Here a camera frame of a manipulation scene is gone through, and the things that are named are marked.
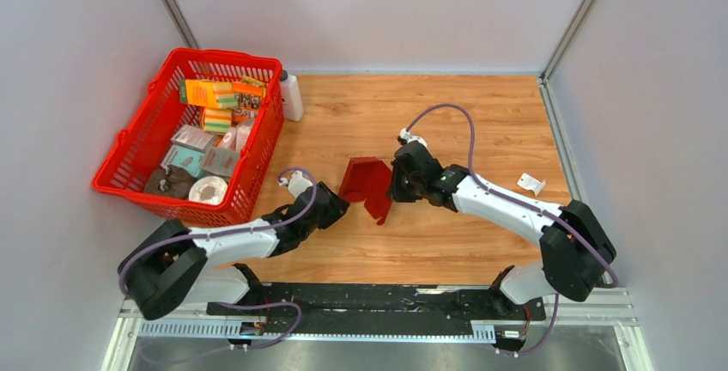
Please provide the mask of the orange green box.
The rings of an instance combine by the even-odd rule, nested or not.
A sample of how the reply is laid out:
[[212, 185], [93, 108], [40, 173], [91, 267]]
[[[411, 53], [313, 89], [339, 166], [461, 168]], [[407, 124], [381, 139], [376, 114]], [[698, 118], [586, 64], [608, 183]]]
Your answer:
[[213, 109], [234, 109], [239, 106], [232, 82], [181, 79], [179, 100], [186, 105]]

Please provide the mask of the brown bag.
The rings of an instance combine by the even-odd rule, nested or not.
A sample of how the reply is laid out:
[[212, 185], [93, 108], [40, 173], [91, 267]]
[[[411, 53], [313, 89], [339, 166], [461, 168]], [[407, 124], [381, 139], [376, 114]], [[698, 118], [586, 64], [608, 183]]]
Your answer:
[[169, 165], [150, 174], [143, 192], [164, 198], [185, 200], [197, 180], [182, 167]]

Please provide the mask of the red plastic basket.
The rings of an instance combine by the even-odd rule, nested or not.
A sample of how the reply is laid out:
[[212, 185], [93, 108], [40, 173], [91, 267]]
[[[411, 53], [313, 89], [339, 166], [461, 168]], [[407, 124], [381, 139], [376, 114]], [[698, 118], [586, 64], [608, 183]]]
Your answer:
[[[254, 211], [284, 121], [280, 60], [229, 50], [172, 50], [147, 87], [129, 124], [116, 136], [93, 178], [100, 193], [124, 198], [165, 219], [188, 226], [222, 227], [247, 222]], [[161, 166], [172, 136], [200, 117], [196, 106], [179, 99], [183, 79], [233, 80], [249, 75], [267, 82], [266, 96], [241, 150], [221, 204], [201, 204], [144, 192], [149, 176]]]

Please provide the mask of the orange snack packet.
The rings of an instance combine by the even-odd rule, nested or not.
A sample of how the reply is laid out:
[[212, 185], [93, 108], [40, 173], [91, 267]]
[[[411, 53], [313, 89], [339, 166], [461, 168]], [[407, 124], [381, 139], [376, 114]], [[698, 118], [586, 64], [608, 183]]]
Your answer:
[[240, 124], [258, 116], [262, 102], [267, 95], [267, 84], [250, 76], [242, 76], [233, 82], [234, 97], [237, 107], [233, 108], [233, 122]]

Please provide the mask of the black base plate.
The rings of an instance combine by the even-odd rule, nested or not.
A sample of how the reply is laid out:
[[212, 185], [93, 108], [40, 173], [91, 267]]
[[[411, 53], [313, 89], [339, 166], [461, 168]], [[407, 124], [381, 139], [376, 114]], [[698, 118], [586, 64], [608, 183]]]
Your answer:
[[244, 306], [267, 304], [250, 315], [266, 331], [287, 330], [303, 312], [298, 333], [387, 336], [466, 336], [477, 320], [497, 320], [486, 288], [357, 283], [269, 283], [248, 292]]

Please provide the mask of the white plastic bottle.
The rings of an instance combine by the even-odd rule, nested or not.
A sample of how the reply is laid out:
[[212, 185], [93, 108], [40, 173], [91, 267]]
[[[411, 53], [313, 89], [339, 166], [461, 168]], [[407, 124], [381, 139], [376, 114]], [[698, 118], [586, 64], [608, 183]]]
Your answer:
[[283, 70], [280, 76], [282, 109], [284, 118], [299, 122], [304, 114], [298, 78]]

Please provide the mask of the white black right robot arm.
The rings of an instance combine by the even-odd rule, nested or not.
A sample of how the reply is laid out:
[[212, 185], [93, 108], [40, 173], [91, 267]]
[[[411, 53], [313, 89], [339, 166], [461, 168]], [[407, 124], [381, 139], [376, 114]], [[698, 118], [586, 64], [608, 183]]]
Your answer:
[[492, 282], [489, 305], [497, 316], [509, 319], [526, 302], [547, 295], [582, 302], [603, 286], [616, 249], [587, 204], [575, 199], [567, 205], [538, 201], [495, 185], [467, 167], [443, 167], [416, 141], [404, 143], [391, 164], [392, 201], [425, 199], [493, 222], [538, 247], [537, 262], [507, 267]]

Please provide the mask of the white tape roll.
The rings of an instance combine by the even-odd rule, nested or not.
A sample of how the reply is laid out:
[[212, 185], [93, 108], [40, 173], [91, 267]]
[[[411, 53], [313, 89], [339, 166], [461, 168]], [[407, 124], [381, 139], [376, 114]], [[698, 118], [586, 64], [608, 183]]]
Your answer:
[[225, 179], [211, 175], [197, 180], [188, 192], [188, 199], [201, 204], [218, 205], [223, 202], [228, 189]]

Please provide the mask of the yellow green sponge pack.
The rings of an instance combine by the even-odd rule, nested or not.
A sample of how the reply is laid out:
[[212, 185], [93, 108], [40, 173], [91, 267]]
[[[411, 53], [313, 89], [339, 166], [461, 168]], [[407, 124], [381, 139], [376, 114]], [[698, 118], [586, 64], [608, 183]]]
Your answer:
[[208, 133], [224, 135], [232, 126], [233, 111], [205, 107], [201, 111], [199, 123], [201, 128]]

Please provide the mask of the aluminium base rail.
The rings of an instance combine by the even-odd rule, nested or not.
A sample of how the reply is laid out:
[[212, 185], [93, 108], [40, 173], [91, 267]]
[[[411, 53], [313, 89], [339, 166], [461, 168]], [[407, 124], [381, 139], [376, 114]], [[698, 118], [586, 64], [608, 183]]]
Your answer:
[[254, 318], [194, 304], [147, 321], [124, 303], [105, 370], [651, 370], [625, 289], [489, 317], [483, 286], [269, 283]]

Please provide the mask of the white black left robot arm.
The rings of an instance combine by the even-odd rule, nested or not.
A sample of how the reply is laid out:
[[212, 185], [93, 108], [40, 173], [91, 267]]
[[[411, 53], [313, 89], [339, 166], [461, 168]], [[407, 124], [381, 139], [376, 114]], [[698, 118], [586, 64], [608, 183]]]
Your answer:
[[253, 314], [263, 294], [242, 260], [291, 252], [348, 208], [348, 201], [319, 182], [297, 193], [293, 203], [244, 224], [188, 228], [179, 220], [165, 221], [120, 263], [120, 288], [147, 320], [208, 302]]

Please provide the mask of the pink grey packet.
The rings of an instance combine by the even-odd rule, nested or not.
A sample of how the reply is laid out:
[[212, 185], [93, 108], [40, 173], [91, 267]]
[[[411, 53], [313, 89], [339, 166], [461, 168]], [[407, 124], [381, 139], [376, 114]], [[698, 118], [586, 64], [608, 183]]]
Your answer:
[[239, 152], [211, 146], [205, 150], [200, 168], [205, 173], [231, 178], [239, 160]]

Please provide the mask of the right aluminium frame post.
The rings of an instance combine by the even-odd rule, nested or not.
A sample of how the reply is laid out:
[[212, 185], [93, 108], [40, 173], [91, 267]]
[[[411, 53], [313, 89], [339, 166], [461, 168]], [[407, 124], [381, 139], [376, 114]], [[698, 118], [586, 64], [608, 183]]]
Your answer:
[[546, 66], [543, 68], [540, 79], [543, 83], [548, 82], [556, 73], [562, 60], [566, 56], [571, 44], [576, 39], [580, 29], [585, 23], [587, 17], [592, 12], [598, 0], [581, 0], [573, 17], [567, 25], [563, 35], [561, 36], [557, 46], [552, 52]]

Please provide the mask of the small white paper piece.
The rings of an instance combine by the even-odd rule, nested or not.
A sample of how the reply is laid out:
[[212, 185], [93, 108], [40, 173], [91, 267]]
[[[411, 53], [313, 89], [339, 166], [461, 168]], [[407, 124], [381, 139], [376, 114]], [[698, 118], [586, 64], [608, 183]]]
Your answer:
[[534, 178], [528, 173], [522, 173], [517, 180], [517, 185], [527, 191], [531, 191], [536, 197], [543, 191], [547, 185], [546, 180]]

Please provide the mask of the red paper box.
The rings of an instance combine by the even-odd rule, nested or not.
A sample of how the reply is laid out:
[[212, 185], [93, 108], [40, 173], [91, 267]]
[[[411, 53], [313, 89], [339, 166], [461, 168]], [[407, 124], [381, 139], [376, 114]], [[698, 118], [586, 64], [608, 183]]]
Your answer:
[[387, 194], [391, 177], [392, 170], [378, 158], [350, 158], [337, 194], [349, 203], [363, 202], [376, 223], [384, 225], [392, 205]]

